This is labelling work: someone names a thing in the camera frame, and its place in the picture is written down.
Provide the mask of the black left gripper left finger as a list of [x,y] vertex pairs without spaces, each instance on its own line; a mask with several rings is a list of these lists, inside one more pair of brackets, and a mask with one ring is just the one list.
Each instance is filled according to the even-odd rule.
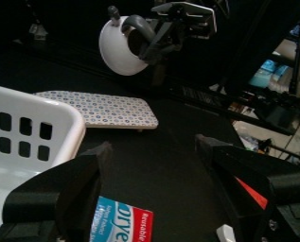
[[89,242],[112,144],[21,184],[2,210],[0,242]]

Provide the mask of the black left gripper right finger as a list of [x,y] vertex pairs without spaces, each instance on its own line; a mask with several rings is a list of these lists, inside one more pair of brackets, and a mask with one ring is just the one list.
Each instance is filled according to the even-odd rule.
[[300,166],[196,136],[237,242],[300,242]]

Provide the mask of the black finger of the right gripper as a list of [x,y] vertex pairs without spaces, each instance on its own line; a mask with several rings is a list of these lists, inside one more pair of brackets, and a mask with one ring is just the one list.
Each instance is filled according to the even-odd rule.
[[181,48],[183,45],[176,43],[152,43],[148,52],[148,64],[156,65],[172,52],[180,51]]
[[146,40],[146,44],[141,48],[140,59],[148,61],[148,52],[152,43],[169,43],[169,36],[175,28],[173,22],[165,22],[155,32],[151,24],[148,22],[141,22],[138,26],[138,31]]

